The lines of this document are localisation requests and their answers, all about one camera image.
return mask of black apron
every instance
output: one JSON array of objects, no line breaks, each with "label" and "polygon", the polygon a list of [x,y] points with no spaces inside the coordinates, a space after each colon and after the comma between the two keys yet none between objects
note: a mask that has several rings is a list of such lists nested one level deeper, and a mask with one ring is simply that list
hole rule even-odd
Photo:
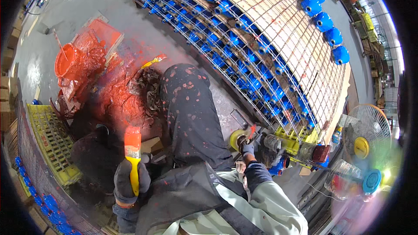
[{"label": "black apron", "polygon": [[264,234],[219,195],[214,182],[247,197],[241,182],[219,177],[207,163],[172,169],[151,184],[147,202],[139,211],[135,234],[146,235],[160,225],[211,210],[216,210],[241,235]]}]

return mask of wire mesh rack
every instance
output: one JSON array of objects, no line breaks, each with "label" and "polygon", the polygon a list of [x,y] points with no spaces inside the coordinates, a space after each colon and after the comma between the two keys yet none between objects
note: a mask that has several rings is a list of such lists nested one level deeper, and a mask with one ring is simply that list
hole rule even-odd
[{"label": "wire mesh rack", "polygon": [[327,130],[345,65],[332,60],[302,0],[134,1],[195,46],[269,128]]}]

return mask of gray floor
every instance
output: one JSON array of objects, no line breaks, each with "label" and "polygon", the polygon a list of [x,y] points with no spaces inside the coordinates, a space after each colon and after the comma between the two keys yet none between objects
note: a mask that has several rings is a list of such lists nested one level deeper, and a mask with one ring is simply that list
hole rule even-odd
[{"label": "gray floor", "polygon": [[[330,14],[335,26],[341,30],[344,44],[350,52],[350,63],[360,103],[372,102],[371,78],[368,76],[370,68],[361,58],[361,46],[355,37],[355,32],[349,26],[349,18],[345,10],[334,0],[326,0],[323,9]],[[97,11],[109,19],[110,25],[124,32],[125,38],[144,42],[151,55],[159,55],[160,52],[167,54],[171,60],[164,63],[161,68],[179,62],[197,64],[195,58],[198,55],[185,44],[182,36],[173,33],[168,25],[162,24],[155,17],[149,16],[147,10],[138,10],[131,0],[49,0],[42,10],[32,9],[32,12],[41,14],[27,17],[22,35],[38,17],[38,24],[42,22],[48,27],[54,27],[61,43],[66,44],[89,18],[97,14]],[[24,39],[23,44],[18,46],[15,62],[19,62],[18,76],[23,100],[31,102],[39,85],[39,100],[48,104],[49,98],[55,100],[59,91],[54,73],[55,57],[59,47],[52,34],[41,34],[36,28],[37,26]],[[239,128],[239,124],[230,115],[233,109],[239,110],[239,107],[223,87],[214,80],[211,82],[222,132],[224,138],[228,139],[231,132]],[[275,178],[295,204],[303,190],[308,187],[306,181],[315,178],[315,175],[300,177],[299,171],[300,166],[296,166],[286,170],[281,177]]]}]

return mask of red paint bucket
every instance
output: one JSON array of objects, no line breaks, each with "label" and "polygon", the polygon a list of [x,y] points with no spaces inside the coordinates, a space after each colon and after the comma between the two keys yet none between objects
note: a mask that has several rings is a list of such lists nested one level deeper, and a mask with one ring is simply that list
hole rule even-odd
[{"label": "red paint bucket", "polygon": [[79,81],[79,62],[83,60],[84,53],[71,43],[62,47],[55,59],[55,75],[58,77],[58,85],[63,78]]}]

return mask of gray glove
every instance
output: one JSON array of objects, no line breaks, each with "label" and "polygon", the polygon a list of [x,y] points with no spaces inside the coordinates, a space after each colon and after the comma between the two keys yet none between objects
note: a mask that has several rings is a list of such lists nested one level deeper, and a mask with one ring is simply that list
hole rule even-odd
[{"label": "gray glove", "polygon": [[244,144],[242,146],[242,149],[239,151],[243,157],[245,157],[245,155],[247,154],[251,154],[254,156],[254,145],[253,142],[249,143],[249,144]]},{"label": "gray glove", "polygon": [[[132,169],[132,164],[124,159],[118,166],[115,172],[113,181],[115,182],[114,195],[115,198],[122,202],[133,204],[137,200],[137,196],[133,194],[132,186],[130,184],[129,175]],[[140,162],[138,164],[139,177],[139,193],[146,193],[151,184],[151,178],[145,164]]]}]

